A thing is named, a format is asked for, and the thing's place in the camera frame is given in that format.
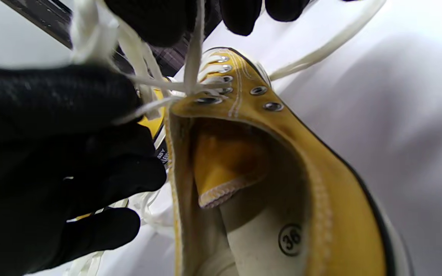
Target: white fabric surface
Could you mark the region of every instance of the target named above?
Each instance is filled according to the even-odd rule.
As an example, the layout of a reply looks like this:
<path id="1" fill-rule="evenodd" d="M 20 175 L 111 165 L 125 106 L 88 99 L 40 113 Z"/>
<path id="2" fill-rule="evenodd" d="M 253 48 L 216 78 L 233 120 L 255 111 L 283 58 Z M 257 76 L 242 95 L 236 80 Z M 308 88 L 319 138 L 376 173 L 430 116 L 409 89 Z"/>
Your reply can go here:
<path id="1" fill-rule="evenodd" d="M 220 24 L 204 48 L 234 47 L 270 73 L 328 41 L 365 2 L 318 0 L 293 23 L 265 13 L 249 37 Z M 329 58 L 273 85 L 360 173 L 403 235 L 416 275 L 442 276 L 442 1 L 388 0 Z M 173 275 L 172 244 L 142 227 L 104 255 L 99 275 Z"/>

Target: shoe insole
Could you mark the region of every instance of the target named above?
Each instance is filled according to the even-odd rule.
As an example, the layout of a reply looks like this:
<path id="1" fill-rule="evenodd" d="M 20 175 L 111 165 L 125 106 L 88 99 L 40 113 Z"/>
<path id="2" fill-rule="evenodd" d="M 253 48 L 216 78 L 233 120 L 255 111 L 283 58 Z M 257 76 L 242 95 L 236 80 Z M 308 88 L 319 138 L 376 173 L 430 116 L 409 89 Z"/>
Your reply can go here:
<path id="1" fill-rule="evenodd" d="M 206 187 L 221 187 L 218 200 L 210 196 L 207 206 L 204 199 L 203 208 L 219 208 L 235 260 L 237 273 L 222 276 L 302 275 L 303 168 L 268 134 L 213 121 L 200 124 L 194 149 L 203 152 L 193 157 L 209 156 L 195 165 L 201 171 L 195 173 L 199 195 L 206 194 Z"/>

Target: black glove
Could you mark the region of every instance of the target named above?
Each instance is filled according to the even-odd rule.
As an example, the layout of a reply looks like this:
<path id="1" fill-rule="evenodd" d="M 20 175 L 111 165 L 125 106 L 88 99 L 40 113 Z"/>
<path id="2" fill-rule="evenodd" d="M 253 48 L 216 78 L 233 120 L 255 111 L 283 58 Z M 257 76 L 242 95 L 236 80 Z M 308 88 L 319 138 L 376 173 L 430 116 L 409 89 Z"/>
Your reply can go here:
<path id="1" fill-rule="evenodd" d="M 224 23 L 233 33 L 249 35 L 260 14 L 262 0 L 206 0 L 206 20 L 219 1 Z M 265 0 L 277 21 L 294 21 L 310 0 Z M 105 0 L 109 9 L 146 42 L 169 47 L 195 25 L 197 0 Z"/>
<path id="2" fill-rule="evenodd" d="M 137 235 L 127 208 L 66 221 L 165 183 L 149 130 L 111 125 L 140 105 L 133 84 L 105 68 L 0 70 L 0 276 Z"/>

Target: yellow sneaker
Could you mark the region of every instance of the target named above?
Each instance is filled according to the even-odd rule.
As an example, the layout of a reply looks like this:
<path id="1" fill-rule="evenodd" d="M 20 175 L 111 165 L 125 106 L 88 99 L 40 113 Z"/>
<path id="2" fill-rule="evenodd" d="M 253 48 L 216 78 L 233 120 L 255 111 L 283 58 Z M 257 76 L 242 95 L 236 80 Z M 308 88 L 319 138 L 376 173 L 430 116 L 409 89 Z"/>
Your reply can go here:
<path id="1" fill-rule="evenodd" d="M 166 116 L 177 276 L 409 275 L 405 251 L 353 169 L 229 48 L 200 81 L 231 82 Z"/>

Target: eyelet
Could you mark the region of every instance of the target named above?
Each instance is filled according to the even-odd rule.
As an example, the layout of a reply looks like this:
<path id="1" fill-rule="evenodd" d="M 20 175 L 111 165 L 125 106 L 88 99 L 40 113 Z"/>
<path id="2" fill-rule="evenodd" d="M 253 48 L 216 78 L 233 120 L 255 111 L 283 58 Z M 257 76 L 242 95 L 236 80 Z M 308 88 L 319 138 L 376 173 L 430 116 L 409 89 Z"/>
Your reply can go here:
<path id="1" fill-rule="evenodd" d="M 228 56 L 221 56 L 221 59 L 218 61 L 219 63 L 223 63 L 229 61 L 229 57 Z"/>
<path id="2" fill-rule="evenodd" d="M 274 102 L 266 103 L 264 105 L 265 110 L 272 111 L 272 112 L 281 111 L 283 108 L 284 108 L 283 105 L 281 105 L 280 103 L 274 103 Z"/>
<path id="3" fill-rule="evenodd" d="M 257 86 L 254 89 L 252 89 L 250 91 L 250 94 L 254 95 L 254 96 L 260 96 L 265 94 L 265 92 L 267 92 L 267 87 L 265 86 Z"/>
<path id="4" fill-rule="evenodd" d="M 200 105 L 217 105 L 221 103 L 223 100 L 214 97 L 205 97 L 205 98 L 198 98 L 195 101 Z"/>
<path id="5" fill-rule="evenodd" d="M 227 88 L 223 89 L 222 92 L 220 92 L 220 94 L 221 95 L 226 95 L 226 94 L 231 93 L 231 92 L 233 92 L 232 87 L 227 87 Z"/>
<path id="6" fill-rule="evenodd" d="M 231 71 L 233 69 L 233 67 L 229 64 L 223 64 L 223 68 L 221 70 L 218 71 L 218 73 L 227 73 L 229 71 Z"/>
<path id="7" fill-rule="evenodd" d="M 232 80 L 233 80 L 233 77 L 231 77 L 231 76 L 224 76 L 223 77 L 224 82 L 231 82 Z"/>

